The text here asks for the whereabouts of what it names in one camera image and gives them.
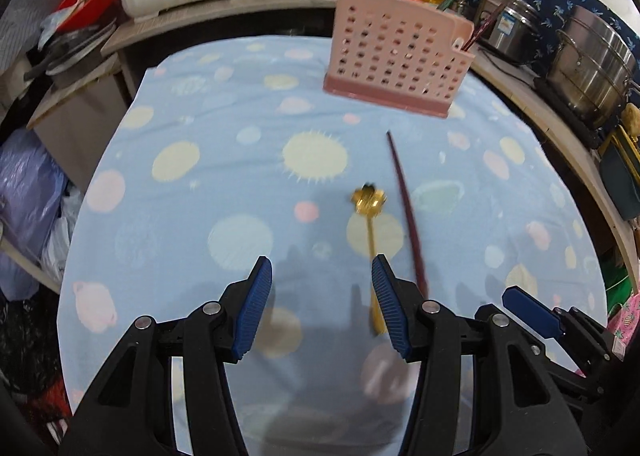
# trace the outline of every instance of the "perforated basket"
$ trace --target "perforated basket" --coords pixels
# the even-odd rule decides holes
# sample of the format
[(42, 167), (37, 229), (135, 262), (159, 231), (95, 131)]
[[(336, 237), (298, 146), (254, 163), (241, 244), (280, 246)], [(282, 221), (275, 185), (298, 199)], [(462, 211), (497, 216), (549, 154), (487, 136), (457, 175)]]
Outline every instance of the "perforated basket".
[(414, 0), (338, 0), (324, 90), (446, 117), (473, 23)]

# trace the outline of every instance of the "purple plastic bag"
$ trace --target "purple plastic bag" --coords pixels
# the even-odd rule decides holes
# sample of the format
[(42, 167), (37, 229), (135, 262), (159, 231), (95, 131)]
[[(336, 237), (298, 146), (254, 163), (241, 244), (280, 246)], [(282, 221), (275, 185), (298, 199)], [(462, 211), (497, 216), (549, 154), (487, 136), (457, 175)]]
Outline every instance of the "purple plastic bag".
[[(16, 129), (0, 147), (0, 203), (4, 235), (31, 261), (58, 214), (66, 176), (33, 131)], [(39, 283), (0, 253), (0, 290), (9, 301), (28, 299)]]

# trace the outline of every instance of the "polka dot tablecloth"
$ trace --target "polka dot tablecloth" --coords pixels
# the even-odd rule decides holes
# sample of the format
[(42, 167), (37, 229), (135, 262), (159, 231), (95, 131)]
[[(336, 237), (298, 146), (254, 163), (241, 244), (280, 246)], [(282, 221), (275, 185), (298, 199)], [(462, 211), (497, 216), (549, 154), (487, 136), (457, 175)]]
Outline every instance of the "polka dot tablecloth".
[[(448, 119), (322, 92), (330, 41), (196, 46), (146, 72), (88, 189), (58, 316), (73, 407), (131, 322), (217, 299), (260, 255), (273, 290), (254, 347), (228, 366), (252, 455), (398, 453), (417, 367), (369, 326), (366, 223), (352, 192), (386, 192), (376, 246), (415, 280), (385, 132), (407, 179), (430, 297), (472, 316), (519, 285), (606, 320), (578, 210), (532, 131), (473, 74)], [(550, 344), (551, 357), (570, 362)], [(181, 360), (178, 447), (190, 450)], [(463, 370), (463, 412), (470, 399)]]

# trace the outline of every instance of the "stainless steel pot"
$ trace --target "stainless steel pot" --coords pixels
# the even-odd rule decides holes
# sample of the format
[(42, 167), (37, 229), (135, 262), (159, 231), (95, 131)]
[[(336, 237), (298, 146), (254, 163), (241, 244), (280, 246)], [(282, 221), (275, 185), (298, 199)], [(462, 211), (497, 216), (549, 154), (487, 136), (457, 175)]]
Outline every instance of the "stainless steel pot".
[(497, 50), (516, 64), (532, 58), (538, 38), (540, 15), (524, 0), (480, 0), (474, 23), (480, 26), (502, 3), (507, 7), (480, 37), (480, 42)]
[(558, 36), (546, 79), (580, 119), (598, 129), (626, 103), (629, 90), (640, 90), (633, 81), (636, 58), (614, 29), (579, 6)]

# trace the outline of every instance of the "pink basket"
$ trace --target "pink basket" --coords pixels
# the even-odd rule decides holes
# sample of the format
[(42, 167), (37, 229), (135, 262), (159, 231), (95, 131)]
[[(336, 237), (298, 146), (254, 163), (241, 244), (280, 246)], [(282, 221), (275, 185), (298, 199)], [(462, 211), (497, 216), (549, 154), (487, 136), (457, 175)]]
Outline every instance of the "pink basket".
[(324, 90), (446, 117), (475, 56), (472, 22), (414, 0), (338, 0)]

